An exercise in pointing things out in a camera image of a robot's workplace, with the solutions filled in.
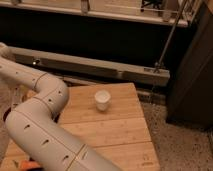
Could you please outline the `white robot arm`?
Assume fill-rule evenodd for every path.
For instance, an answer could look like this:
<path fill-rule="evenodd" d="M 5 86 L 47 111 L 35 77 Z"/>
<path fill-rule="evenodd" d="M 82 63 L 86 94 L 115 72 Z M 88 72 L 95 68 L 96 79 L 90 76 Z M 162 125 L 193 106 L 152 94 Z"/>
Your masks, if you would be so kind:
<path fill-rule="evenodd" d="M 69 100 L 66 84 L 52 74 L 18 64 L 12 58 L 10 48 L 0 43 L 0 74 L 36 92 L 5 118 L 13 141 L 45 171 L 121 171 L 54 122 Z"/>

